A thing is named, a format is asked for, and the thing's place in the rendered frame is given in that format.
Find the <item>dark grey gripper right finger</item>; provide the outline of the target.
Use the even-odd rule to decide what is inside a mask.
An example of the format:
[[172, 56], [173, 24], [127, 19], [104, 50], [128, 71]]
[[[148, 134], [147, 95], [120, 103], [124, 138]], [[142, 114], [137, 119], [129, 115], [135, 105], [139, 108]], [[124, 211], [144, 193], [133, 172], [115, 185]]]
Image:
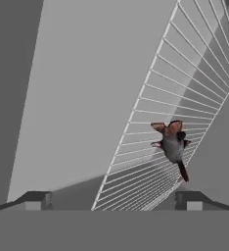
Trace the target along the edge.
[[229, 205], [213, 201], [201, 191], [177, 191], [175, 209], [181, 211], [229, 211]]

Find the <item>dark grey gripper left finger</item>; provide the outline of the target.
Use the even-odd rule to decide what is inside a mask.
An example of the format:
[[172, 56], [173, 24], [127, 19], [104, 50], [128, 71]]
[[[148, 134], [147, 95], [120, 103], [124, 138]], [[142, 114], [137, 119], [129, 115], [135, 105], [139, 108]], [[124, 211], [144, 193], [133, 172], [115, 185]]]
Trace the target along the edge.
[[46, 211], [53, 209], [51, 191], [28, 191], [15, 201], [0, 205], [1, 210]]

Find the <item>grey oven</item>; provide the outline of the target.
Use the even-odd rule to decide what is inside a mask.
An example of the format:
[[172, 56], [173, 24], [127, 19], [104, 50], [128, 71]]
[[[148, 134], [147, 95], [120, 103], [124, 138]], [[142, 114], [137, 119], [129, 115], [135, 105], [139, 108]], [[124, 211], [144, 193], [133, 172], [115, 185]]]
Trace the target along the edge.
[[[32, 0], [34, 49], [19, 102], [0, 115], [0, 205], [51, 191], [52, 210], [92, 205], [176, 0]], [[229, 205], [229, 96], [179, 190]]]

